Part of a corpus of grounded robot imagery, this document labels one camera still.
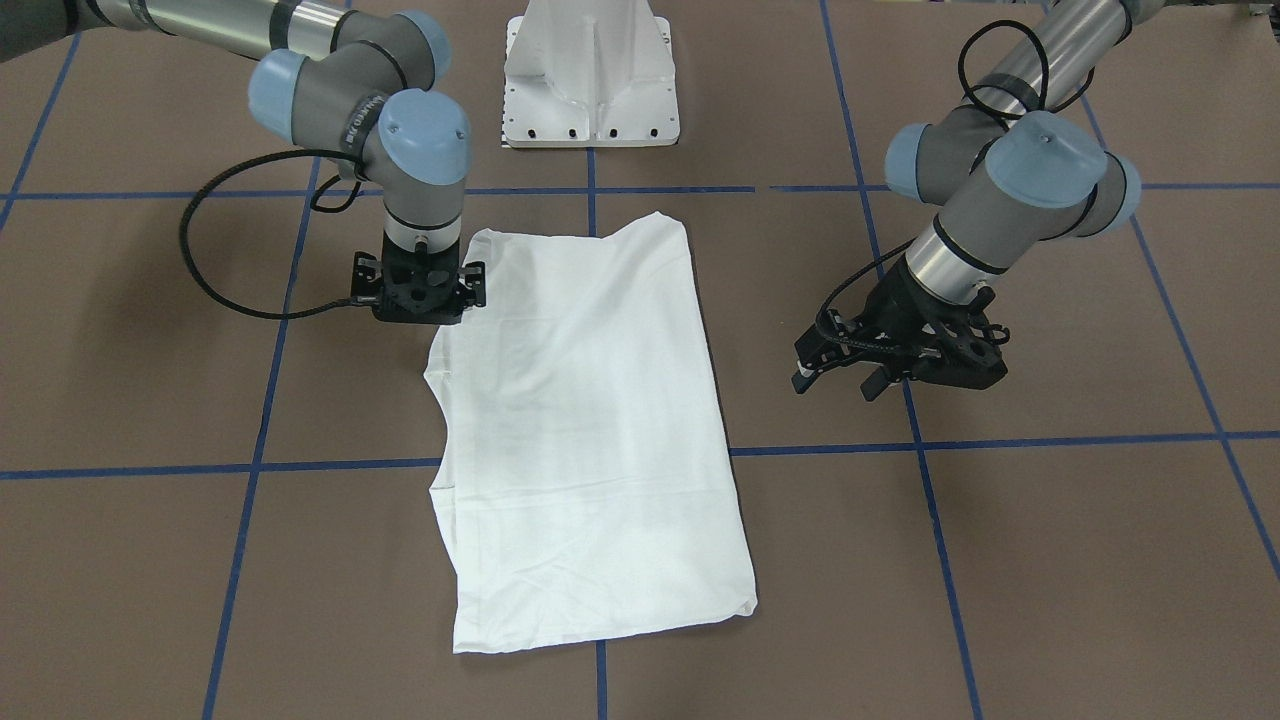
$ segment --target white plastic bracket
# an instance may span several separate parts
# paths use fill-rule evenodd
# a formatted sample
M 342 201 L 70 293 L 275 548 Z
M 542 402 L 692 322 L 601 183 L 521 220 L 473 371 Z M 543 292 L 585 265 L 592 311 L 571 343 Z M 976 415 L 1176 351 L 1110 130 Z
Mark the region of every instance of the white plastic bracket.
M 502 141 L 645 147 L 680 137 L 671 24 L 646 0 L 531 0 L 507 23 Z

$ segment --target blue cap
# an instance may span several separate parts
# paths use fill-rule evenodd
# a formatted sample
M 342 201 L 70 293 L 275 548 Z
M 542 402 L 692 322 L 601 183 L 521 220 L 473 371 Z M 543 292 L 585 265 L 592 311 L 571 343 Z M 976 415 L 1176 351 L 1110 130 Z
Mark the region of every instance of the blue cap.
M 916 202 L 923 202 L 920 183 L 916 179 L 919 172 L 916 158 L 920 154 L 920 138 L 928 127 L 925 123 L 911 123 L 897 131 L 893 141 L 888 143 L 888 152 L 884 154 L 884 182 L 893 192 Z
M 1116 225 L 1129 222 L 1129 218 L 1138 211 L 1138 202 L 1142 201 L 1142 176 L 1138 174 L 1138 168 L 1133 167 L 1128 158 L 1120 155 L 1112 155 L 1112 158 L 1120 163 L 1120 169 L 1124 170 L 1124 201 L 1120 202 L 1120 211 L 1116 213 L 1115 219 L 1094 234 L 1111 232 Z
M 293 91 L 305 55 L 271 50 L 259 60 L 248 79 L 248 111 L 260 126 L 293 142 Z
M 449 72 L 449 65 L 453 64 L 453 45 L 449 44 L 449 36 L 444 33 L 440 23 L 422 10 L 403 10 L 396 14 L 408 18 L 417 26 L 422 37 L 426 38 L 426 45 L 431 49 L 431 60 L 435 61 L 435 79 L 444 77 L 444 73 Z
M 378 138 L 396 167 L 429 184 L 453 184 L 471 169 L 471 123 L 443 92 L 392 95 L 378 117 Z
M 1069 120 L 1027 113 L 996 141 L 983 163 L 996 187 L 1036 208 L 1070 208 L 1093 192 L 1107 172 L 1098 141 Z

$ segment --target brown surface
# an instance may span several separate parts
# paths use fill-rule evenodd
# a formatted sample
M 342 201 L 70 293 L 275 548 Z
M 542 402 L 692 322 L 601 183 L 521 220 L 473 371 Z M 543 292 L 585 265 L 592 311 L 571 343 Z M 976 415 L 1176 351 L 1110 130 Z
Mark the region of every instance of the brown surface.
M 992 717 L 1275 717 L 1276 577 L 1217 443 L 929 456 Z
M 588 717 L 591 644 L 451 655 L 454 584 L 433 473 L 266 477 L 218 717 Z
M 525 5 L 425 8 L 454 44 L 440 88 L 471 115 L 468 182 L 582 188 L 584 152 L 498 146 L 503 29 Z M 865 369 L 804 397 L 787 384 L 791 343 L 870 256 L 856 192 L 771 190 L 855 182 L 819 4 L 654 0 L 654 10 L 673 26 L 684 137 L 598 152 L 598 183 L 755 192 L 603 193 L 596 224 L 609 233 L 662 210 L 689 228 L 760 606 L 749 619 L 608 643 L 608 710 L 968 717 L 901 392 L 863 402 Z M 1280 183 L 1267 124 L 1280 105 L 1280 47 L 1265 19 L 1238 13 L 1166 10 L 1100 68 L 1089 92 L 1098 120 L 1148 182 Z M 893 133 L 937 122 L 957 99 L 955 54 L 968 35 L 1039 10 L 831 0 L 829 14 L 865 179 L 879 183 Z M 993 35 L 970 67 L 980 72 L 1011 41 Z M 15 179 L 68 46 L 0 67 L 0 190 Z M 177 38 L 86 35 L 20 190 L 183 192 L 283 150 L 244 108 L 251 70 Z M 1068 117 L 1089 127 L 1082 106 Z M 300 191 L 310 174 L 303 160 L 233 187 Z M 1149 190 L 1139 211 L 1229 430 L 1280 429 L 1276 197 Z M 193 240 L 214 283 L 276 310 L 302 204 L 210 201 Z M 472 195 L 463 233 L 582 234 L 589 205 L 582 192 Z M 291 323 L 269 395 L 279 327 L 200 295 L 175 249 L 182 208 L 23 199 L 0 229 L 6 719 L 196 717 L 205 703 L 247 475 L 58 479 L 59 469 L 248 468 L 265 400 L 268 462 L 443 450 L 421 379 L 431 328 L 379 324 L 367 310 Z M 870 209 L 884 250 L 932 214 L 879 191 Z M 294 307 L 342 295 L 351 252 L 376 250 L 379 225 L 376 199 L 311 217 Z M 837 306 L 855 310 L 869 287 Z M 1132 228 L 1038 247 L 997 290 L 991 315 L 1012 327 L 1011 374 L 983 393 L 915 387 L 925 441 L 1213 430 Z M 858 443 L 905 445 L 748 456 Z M 1277 447 L 1233 441 L 1272 538 Z M 931 451 L 928 461 L 987 717 L 1280 715 L 1276 570 L 1217 442 Z M 284 469 L 257 475 L 215 717 L 596 716 L 590 646 L 449 653 L 453 577 L 426 497 L 430 470 Z
M 197 717 L 244 482 L 0 483 L 0 716 Z
M 620 720 L 964 717 L 914 454 L 737 457 L 760 606 L 609 643 Z

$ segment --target fabric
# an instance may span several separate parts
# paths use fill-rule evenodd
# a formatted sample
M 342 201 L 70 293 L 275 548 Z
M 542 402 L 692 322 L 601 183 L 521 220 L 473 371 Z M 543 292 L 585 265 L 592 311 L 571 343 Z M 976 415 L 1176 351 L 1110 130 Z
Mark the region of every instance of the fabric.
M 486 307 L 440 328 L 431 502 L 458 579 L 454 652 L 716 623 L 755 574 L 685 228 L 481 231 Z

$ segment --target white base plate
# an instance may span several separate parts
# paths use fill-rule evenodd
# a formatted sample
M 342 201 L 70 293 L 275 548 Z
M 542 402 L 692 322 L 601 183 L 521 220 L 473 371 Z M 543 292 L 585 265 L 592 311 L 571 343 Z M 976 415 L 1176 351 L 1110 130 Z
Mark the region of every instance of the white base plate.
M 507 23 L 507 54 L 524 17 Z M 671 53 L 671 23 L 658 20 Z M 591 128 L 591 108 L 566 100 L 535 78 L 507 78 L 502 143 L 507 147 L 655 147 L 680 138 L 676 83 L 635 83 L 603 108 Z

